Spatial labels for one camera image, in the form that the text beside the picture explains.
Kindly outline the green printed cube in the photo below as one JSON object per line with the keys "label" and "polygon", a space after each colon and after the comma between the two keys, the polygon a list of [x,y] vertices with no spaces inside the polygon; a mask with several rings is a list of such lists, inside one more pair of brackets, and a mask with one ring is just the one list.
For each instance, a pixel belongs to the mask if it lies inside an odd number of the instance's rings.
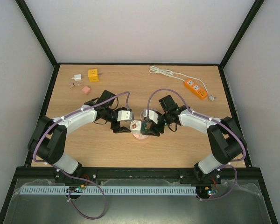
{"label": "green printed cube", "polygon": [[149,120],[142,121],[141,134],[142,135],[150,135],[151,134],[151,125],[152,125],[152,122],[149,121]]}

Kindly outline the white printed cube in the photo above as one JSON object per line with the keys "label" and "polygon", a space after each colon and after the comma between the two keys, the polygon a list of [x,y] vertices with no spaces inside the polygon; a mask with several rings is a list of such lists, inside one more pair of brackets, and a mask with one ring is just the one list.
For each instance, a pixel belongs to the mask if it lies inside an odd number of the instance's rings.
{"label": "white printed cube", "polygon": [[142,121],[141,120],[133,120],[130,123],[130,130],[132,134],[141,134],[141,126]]}

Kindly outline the pink round socket hub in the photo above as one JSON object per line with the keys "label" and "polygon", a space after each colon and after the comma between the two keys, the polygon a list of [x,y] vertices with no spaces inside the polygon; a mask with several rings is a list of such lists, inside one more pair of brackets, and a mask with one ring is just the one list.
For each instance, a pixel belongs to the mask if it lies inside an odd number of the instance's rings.
{"label": "pink round socket hub", "polygon": [[133,134],[133,137],[136,140],[140,140],[140,141],[147,140],[149,138],[148,135],[142,135],[142,134]]}

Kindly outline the pink small block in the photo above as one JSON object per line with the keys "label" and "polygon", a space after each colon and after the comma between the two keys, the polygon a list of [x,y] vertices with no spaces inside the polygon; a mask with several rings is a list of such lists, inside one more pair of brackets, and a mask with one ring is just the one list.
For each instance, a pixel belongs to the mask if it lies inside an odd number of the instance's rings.
{"label": "pink small block", "polygon": [[82,93],[87,95],[91,92],[91,88],[88,87],[88,86],[84,86],[82,89],[81,89]]}

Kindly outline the orange power strip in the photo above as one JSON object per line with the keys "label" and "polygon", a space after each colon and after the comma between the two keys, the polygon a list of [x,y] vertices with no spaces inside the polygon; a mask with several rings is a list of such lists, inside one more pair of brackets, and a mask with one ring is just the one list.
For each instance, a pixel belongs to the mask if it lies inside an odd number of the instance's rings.
{"label": "orange power strip", "polygon": [[184,86],[201,100],[204,100],[208,96],[206,90],[193,82],[191,79],[184,81]]}

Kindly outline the yellow cube socket adapter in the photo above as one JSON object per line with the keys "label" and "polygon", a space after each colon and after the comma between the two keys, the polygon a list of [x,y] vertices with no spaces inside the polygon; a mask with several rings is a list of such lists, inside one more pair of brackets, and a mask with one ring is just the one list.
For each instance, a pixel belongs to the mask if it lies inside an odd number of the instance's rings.
{"label": "yellow cube socket adapter", "polygon": [[89,69],[88,70],[88,79],[90,82],[98,82],[101,73],[99,73],[98,69]]}

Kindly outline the white usb charger plug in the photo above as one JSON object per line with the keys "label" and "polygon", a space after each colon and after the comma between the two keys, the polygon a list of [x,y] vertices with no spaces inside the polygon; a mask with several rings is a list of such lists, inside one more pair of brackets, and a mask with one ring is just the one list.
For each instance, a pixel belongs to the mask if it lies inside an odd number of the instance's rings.
{"label": "white usb charger plug", "polygon": [[82,76],[81,76],[81,74],[75,74],[71,79],[73,79],[75,82],[81,81]]}

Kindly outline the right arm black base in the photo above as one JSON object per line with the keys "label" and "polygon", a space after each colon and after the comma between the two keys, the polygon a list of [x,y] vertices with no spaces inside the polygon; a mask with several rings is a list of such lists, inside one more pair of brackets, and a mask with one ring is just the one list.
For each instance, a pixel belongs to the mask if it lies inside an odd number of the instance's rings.
{"label": "right arm black base", "polygon": [[202,171],[194,170],[196,184],[196,197],[200,201],[214,200],[219,194],[219,184],[221,183],[218,170],[214,170],[209,174]]}

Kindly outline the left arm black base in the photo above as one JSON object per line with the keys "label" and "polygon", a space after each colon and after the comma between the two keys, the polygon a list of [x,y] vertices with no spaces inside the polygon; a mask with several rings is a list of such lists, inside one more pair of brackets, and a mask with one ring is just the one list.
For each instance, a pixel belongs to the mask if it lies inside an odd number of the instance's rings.
{"label": "left arm black base", "polygon": [[82,193],[86,192],[86,189],[88,187],[94,186],[92,183],[85,181],[85,179],[91,181],[94,180],[85,168],[77,168],[73,174],[70,174],[73,177],[82,178],[83,180],[68,177],[60,170],[56,170],[54,172],[54,175],[56,176],[55,183],[64,184],[65,186],[69,187],[65,193],[66,197],[68,197],[68,193],[71,190],[73,191],[70,195],[71,199],[79,198],[82,195]]}

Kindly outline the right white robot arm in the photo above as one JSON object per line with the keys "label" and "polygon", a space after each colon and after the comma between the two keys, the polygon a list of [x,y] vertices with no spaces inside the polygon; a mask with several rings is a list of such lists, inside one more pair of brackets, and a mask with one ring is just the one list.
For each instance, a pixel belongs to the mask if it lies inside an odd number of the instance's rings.
{"label": "right white robot arm", "polygon": [[205,134],[209,139],[211,153],[193,167],[194,177],[198,182],[206,182],[214,170],[223,168],[239,155],[245,159],[247,143],[233,118],[212,118],[195,112],[186,105],[178,106],[171,95],[161,98],[159,103],[164,113],[150,108],[143,111],[141,133],[160,136],[166,126],[175,124]]}

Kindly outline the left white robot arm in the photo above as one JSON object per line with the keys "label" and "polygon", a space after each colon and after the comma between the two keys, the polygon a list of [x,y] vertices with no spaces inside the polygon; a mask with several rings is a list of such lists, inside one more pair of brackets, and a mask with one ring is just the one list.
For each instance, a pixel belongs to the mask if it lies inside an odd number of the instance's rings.
{"label": "left white robot arm", "polygon": [[122,121],[133,119],[129,96],[128,91],[118,95],[104,91],[96,101],[88,101],[67,115],[54,119],[40,118],[28,143],[33,161],[47,163],[68,174],[75,173],[81,164],[64,152],[67,136],[98,119],[109,122],[113,133],[130,133],[129,128],[120,125]]}

